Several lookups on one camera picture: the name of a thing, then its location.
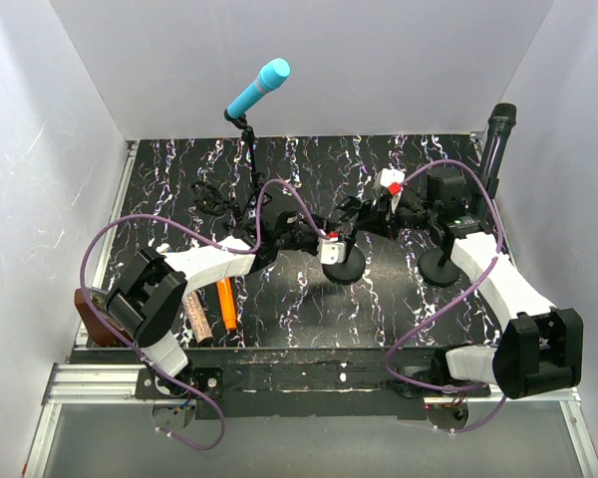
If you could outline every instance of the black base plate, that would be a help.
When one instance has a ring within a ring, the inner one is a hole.
[[[439,260],[443,256],[440,248],[429,249],[419,258],[419,274],[428,284],[439,287],[449,287],[458,280],[460,269],[452,262],[447,261],[439,267]]]

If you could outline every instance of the black microphone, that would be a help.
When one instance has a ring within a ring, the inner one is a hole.
[[[493,199],[496,189],[498,189],[498,171],[507,140],[516,125],[516,106],[510,103],[499,103],[494,107],[487,123],[489,124],[487,141],[482,151],[478,177],[485,186],[489,197]],[[482,196],[475,194],[472,197],[470,211],[482,219],[486,210],[487,207]]]

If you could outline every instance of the orange marker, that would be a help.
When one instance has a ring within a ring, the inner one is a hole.
[[[237,330],[237,313],[235,311],[235,301],[232,299],[232,288],[230,279],[223,279],[217,282],[217,294],[219,295],[219,305],[221,306],[221,316],[226,330],[233,332]]]

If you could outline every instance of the white panel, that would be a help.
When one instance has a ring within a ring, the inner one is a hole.
[[[582,411],[598,451],[598,1],[556,0],[504,100],[499,200],[522,274],[585,323]]]
[[[465,239],[454,240],[451,261],[475,282],[491,264],[496,255],[496,240],[491,234],[478,232]],[[518,314],[528,316],[549,314],[553,304],[538,294],[522,277],[509,260],[509,256],[498,254],[496,265],[482,282],[478,291],[494,312],[500,328],[505,332],[510,320]]]
[[[224,109],[275,57],[259,135],[482,129],[553,0],[52,0],[126,138],[236,136]]]
[[[457,380],[496,384],[493,361],[496,349],[485,346],[459,347],[446,354],[449,375]]]
[[[219,244],[242,251],[250,249],[248,244],[232,236],[226,237]],[[166,253],[164,256],[170,267],[186,276],[184,297],[208,284],[248,274],[255,260],[254,254],[232,254],[212,246]]]
[[[147,355],[152,364],[170,376],[176,376],[188,364],[186,354],[179,347],[179,342],[171,331],[152,346],[144,347],[142,352]]]
[[[0,477],[20,476],[126,145],[45,0],[0,0]]]

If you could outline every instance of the red part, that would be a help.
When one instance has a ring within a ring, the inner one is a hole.
[[[401,184],[399,184],[398,182],[393,182],[388,186],[388,190],[390,191],[390,194],[392,194],[393,196],[395,194],[399,194],[402,189],[403,188],[401,187]]]

